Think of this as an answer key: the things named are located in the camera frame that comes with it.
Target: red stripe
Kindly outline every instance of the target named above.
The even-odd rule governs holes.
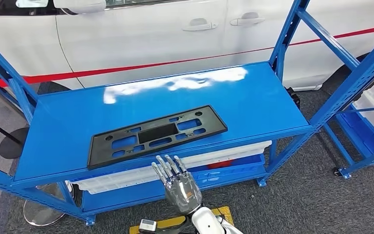
[[[351,33],[345,33],[334,36],[335,38],[345,38],[350,36],[357,36],[367,33],[374,33],[374,28],[369,28],[365,30],[360,30],[356,32]],[[301,44],[307,44],[312,42],[320,41],[320,39],[313,39],[313,40],[306,40],[296,43],[291,43],[290,45],[301,45]],[[137,65],[137,66],[129,66],[129,67],[116,67],[116,68],[108,68],[108,69],[100,69],[100,70],[92,70],[92,71],[81,71],[81,72],[68,72],[68,73],[59,73],[59,74],[49,74],[49,75],[40,75],[40,76],[25,76],[24,79],[27,83],[40,83],[40,82],[48,82],[48,81],[54,81],[54,80],[60,80],[60,79],[69,79],[69,78],[77,78],[77,77],[87,77],[87,76],[94,76],[94,75],[100,75],[105,73],[111,73],[111,72],[122,72],[122,71],[128,71],[128,70],[134,70],[139,68],[147,68],[147,67],[155,67],[155,66],[161,66],[161,65],[169,65],[174,63],[180,63],[180,62],[189,62],[189,61],[196,61],[196,60],[202,60],[202,59],[213,59],[218,57],[224,57],[229,55],[238,55],[238,54],[244,54],[244,53],[250,53],[250,52],[256,52],[261,50],[269,50],[273,49],[274,47],[268,47],[268,48],[262,48],[262,49],[256,49],[256,50],[249,50],[249,51],[243,51],[238,53],[231,53],[231,54],[225,54],[225,55],[216,55],[216,56],[210,56],[210,57],[204,57],[204,58],[192,58],[192,59],[186,59],[186,60],[179,60],[179,61],[171,61],[171,62],[161,62],[161,63],[152,63],[152,64],[144,64],[144,65]],[[6,87],[8,86],[3,80],[0,80],[0,87]]]

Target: black stand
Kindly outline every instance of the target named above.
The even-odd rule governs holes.
[[[20,157],[28,131],[29,128],[21,128],[8,133],[0,127],[0,133],[5,135],[0,143],[0,155],[6,159]]]
[[[0,156],[6,159],[15,159],[19,158],[22,154],[23,145],[28,135],[29,127],[20,128],[13,132],[10,135],[18,139],[21,144],[16,143],[11,138],[6,136],[0,143]]]

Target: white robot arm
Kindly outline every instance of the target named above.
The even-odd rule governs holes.
[[[186,220],[170,229],[159,229],[157,223],[151,220],[141,220],[139,227],[142,234],[180,234],[182,229],[191,222],[197,234],[243,234],[238,229],[221,217],[216,217],[213,212],[202,205],[202,194],[193,176],[187,171],[184,163],[177,156],[174,161],[165,155],[171,168],[160,156],[156,157],[161,167],[152,163],[152,167],[164,184],[167,200],[184,216]]]
[[[200,234],[243,234],[222,217],[214,216],[207,207],[201,207],[194,212],[191,222]]]

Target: robot finger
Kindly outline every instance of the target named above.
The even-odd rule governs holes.
[[[186,166],[184,165],[184,163],[181,161],[181,159],[180,159],[178,156],[174,156],[174,159],[177,161],[178,166],[180,167],[181,171],[182,171],[182,172],[186,172],[186,171],[187,171],[187,168],[186,168]]]
[[[175,176],[173,172],[171,172],[171,169],[167,166],[167,164],[159,155],[157,155],[155,158],[160,162],[161,166],[163,167],[164,171],[167,173],[169,178]]]
[[[170,156],[168,155],[164,155],[164,157],[167,159],[168,163],[170,164],[171,168],[173,169],[173,171],[176,173],[176,174],[179,174],[180,173],[180,170],[178,169],[177,165],[175,165],[173,159],[171,159]]]
[[[153,162],[151,164],[152,168],[155,170],[155,172],[157,173],[158,177],[160,177],[160,180],[166,184],[168,181],[167,181],[167,178],[164,176],[163,172],[161,171],[161,168],[158,167],[158,165]]]

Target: car window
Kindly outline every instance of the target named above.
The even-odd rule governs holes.
[[[180,0],[105,0],[107,3],[107,8],[116,6],[127,6],[127,5],[137,5],[137,4],[156,4],[161,2],[169,1],[180,1]]]
[[[0,0],[0,16],[43,16],[57,15],[60,10],[54,7],[52,0],[48,1],[47,7],[19,8],[16,6],[17,0]]]

